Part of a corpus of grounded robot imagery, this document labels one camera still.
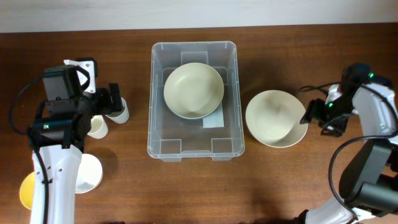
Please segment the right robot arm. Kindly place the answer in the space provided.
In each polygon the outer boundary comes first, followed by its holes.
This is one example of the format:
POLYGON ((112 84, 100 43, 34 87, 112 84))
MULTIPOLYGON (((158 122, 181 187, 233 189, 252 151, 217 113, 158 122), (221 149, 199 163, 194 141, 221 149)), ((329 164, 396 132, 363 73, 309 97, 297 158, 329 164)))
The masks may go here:
POLYGON ((341 81, 317 87, 326 99, 312 100, 300 124, 317 120, 325 136, 340 137, 349 118, 359 116, 363 135, 350 139, 333 153, 328 166, 332 198, 318 208, 303 211, 295 223, 359 223, 397 214, 397 177, 383 174, 385 167, 397 172, 397 109, 392 82, 374 74, 370 66, 354 63, 343 70, 341 81), (333 184, 333 166, 348 145, 363 147, 344 169, 339 187, 333 184))

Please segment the grey cup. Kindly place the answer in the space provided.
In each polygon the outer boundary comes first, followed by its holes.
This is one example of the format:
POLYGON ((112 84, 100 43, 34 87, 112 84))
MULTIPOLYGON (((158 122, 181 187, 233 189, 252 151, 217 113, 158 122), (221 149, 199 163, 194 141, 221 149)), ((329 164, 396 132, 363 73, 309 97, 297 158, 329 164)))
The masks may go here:
POLYGON ((127 103, 124 98, 121 98, 121 103, 122 103, 122 110, 121 111, 115 111, 112 112, 111 114, 106 114, 106 117, 112 120, 113 122, 117 124, 123 124, 128 121, 129 119, 129 110, 127 107, 127 103))

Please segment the cream bowl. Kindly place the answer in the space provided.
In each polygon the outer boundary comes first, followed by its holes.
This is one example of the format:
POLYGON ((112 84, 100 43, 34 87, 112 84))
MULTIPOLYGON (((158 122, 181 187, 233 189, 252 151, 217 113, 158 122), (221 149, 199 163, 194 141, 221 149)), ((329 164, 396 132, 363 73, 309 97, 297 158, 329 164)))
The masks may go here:
POLYGON ((204 63, 187 63, 176 68, 164 85, 164 101, 173 111, 189 118, 211 113, 222 102, 221 75, 204 63))
POLYGON ((267 90, 254 96, 246 108, 246 124, 260 143, 286 148, 300 142, 308 124, 300 124, 305 113, 303 104, 290 93, 267 90))

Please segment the dark blue bowl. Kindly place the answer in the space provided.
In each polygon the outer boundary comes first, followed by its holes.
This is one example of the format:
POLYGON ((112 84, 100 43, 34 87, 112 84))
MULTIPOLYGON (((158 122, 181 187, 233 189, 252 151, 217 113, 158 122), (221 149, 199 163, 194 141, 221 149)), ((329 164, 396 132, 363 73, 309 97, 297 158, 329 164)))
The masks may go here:
POLYGON ((164 101, 164 103, 165 103, 166 107, 170 110, 171 113, 173 113, 174 115, 178 116, 179 118, 188 119, 188 120, 195 120, 195 119, 207 118, 207 117, 211 116, 213 113, 215 113, 216 111, 218 111, 218 109, 219 109, 219 108, 221 107, 221 105, 222 105, 222 102, 221 102, 221 103, 216 107, 215 110, 213 110, 211 113, 208 113, 208 114, 206 114, 206 115, 204 115, 204 116, 189 118, 189 117, 186 117, 186 116, 179 115, 178 113, 176 113, 175 111, 173 111, 173 110, 171 109, 171 107, 167 104, 166 101, 164 101))

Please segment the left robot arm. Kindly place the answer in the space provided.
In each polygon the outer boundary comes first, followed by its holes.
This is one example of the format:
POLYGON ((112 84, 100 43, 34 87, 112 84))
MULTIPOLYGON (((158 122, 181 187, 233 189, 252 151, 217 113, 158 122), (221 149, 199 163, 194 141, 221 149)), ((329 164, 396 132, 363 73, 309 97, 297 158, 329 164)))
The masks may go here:
POLYGON ((31 223, 73 223, 75 186, 85 138, 96 115, 122 110, 119 86, 97 88, 92 57, 66 60, 44 70, 46 100, 27 128, 35 185, 31 223))

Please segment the cream cup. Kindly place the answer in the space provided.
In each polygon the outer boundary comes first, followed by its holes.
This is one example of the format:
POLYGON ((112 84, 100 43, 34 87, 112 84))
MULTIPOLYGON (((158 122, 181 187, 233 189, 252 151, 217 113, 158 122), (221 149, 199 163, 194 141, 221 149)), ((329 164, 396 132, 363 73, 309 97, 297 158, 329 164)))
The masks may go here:
POLYGON ((108 126, 102 115, 93 116, 91 119, 91 129, 88 135, 95 139, 102 139, 108 133, 108 126))

